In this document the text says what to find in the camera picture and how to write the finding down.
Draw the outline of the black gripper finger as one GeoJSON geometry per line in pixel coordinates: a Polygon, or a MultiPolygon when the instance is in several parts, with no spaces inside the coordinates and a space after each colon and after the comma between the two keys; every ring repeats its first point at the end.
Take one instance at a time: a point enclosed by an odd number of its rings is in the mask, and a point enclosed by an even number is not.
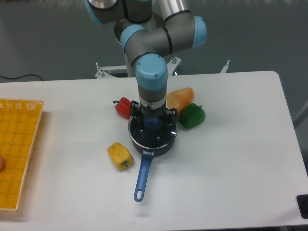
{"type": "Polygon", "coordinates": [[[162,114],[162,120],[168,124],[176,125],[178,123],[178,111],[176,108],[165,108],[162,114]]]}
{"type": "Polygon", "coordinates": [[[137,101],[131,101],[130,109],[130,123],[133,123],[135,125],[141,125],[142,119],[143,119],[143,112],[141,109],[141,105],[137,101]]]}

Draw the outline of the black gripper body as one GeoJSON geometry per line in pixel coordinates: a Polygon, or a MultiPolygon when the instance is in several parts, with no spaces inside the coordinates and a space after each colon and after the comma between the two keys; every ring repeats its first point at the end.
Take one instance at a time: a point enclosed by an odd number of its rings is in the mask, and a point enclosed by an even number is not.
{"type": "Polygon", "coordinates": [[[159,118],[166,114],[166,102],[157,107],[154,104],[140,103],[140,116],[141,117],[154,117],[159,118]]]}

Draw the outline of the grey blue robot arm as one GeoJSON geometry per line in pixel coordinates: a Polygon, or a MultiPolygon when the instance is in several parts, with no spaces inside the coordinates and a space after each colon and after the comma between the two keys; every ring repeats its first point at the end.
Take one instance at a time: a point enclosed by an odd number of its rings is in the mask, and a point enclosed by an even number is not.
{"type": "Polygon", "coordinates": [[[101,24],[125,20],[119,42],[138,83],[139,102],[130,116],[176,122],[176,110],[166,109],[168,68],[164,56],[205,43],[207,28],[192,15],[184,0],[160,0],[162,25],[157,26],[150,0],[87,0],[94,21],[101,24]]]}

